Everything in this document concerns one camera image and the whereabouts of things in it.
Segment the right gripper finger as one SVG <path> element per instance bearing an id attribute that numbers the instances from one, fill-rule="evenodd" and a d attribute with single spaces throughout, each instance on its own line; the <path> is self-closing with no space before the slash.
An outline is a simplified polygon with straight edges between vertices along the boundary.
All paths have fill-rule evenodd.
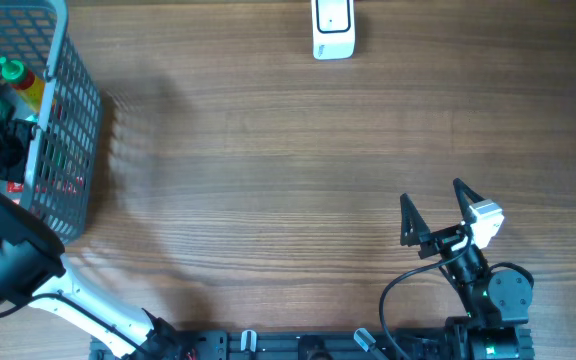
<path id="1" fill-rule="evenodd" d="M 483 200 L 483 197 L 478 193 L 476 193 L 474 190 L 472 190 L 460 178 L 455 178 L 453 180 L 453 186 L 463 219 L 471 220 L 472 215 L 470 214 L 469 211 L 470 206 L 481 202 Z"/>
<path id="2" fill-rule="evenodd" d="M 407 193 L 400 196 L 402 246 L 416 246 L 430 239 L 431 231 Z"/>

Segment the sauce bottle green cap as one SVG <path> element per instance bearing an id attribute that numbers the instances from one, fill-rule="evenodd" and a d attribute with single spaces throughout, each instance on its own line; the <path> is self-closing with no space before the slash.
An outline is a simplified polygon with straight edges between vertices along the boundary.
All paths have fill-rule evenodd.
<path id="1" fill-rule="evenodd" d="M 35 113 L 42 107 L 45 82 L 19 60 L 0 57 L 1 75 Z"/>

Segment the red coffee stick sachet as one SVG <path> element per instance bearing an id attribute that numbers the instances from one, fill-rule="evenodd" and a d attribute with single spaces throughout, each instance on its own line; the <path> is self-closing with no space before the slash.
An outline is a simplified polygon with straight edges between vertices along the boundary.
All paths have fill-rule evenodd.
<path id="1" fill-rule="evenodd" d="M 76 177 L 74 182 L 66 180 L 54 180 L 51 182 L 51 186 L 54 192 L 77 194 L 80 190 L 84 190 L 86 188 L 86 181 L 83 177 Z M 24 185 L 21 183 L 8 181 L 6 183 L 5 189 L 9 194 L 21 194 L 24 190 Z"/>

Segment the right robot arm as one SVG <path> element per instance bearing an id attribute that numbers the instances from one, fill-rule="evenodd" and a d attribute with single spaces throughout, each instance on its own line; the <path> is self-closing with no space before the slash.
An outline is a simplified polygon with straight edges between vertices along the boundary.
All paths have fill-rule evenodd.
<path id="1" fill-rule="evenodd" d="M 511 262 L 489 264 L 483 254 L 504 221 L 502 208 L 453 181 L 462 220 L 432 231 L 407 194 L 400 197 L 400 243 L 419 248 L 421 259 L 439 261 L 411 275 L 438 269 L 466 312 L 441 328 L 398 330 L 393 336 L 401 359 L 532 359 L 529 321 L 534 277 Z"/>

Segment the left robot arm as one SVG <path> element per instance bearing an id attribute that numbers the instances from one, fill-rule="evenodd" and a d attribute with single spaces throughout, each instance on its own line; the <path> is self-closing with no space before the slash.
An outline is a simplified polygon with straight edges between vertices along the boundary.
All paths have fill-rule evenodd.
<path id="1" fill-rule="evenodd" d="M 120 359 L 175 359 L 174 328 L 127 305 L 73 268 L 53 230 L 0 193 L 0 304 L 50 312 L 103 343 Z"/>

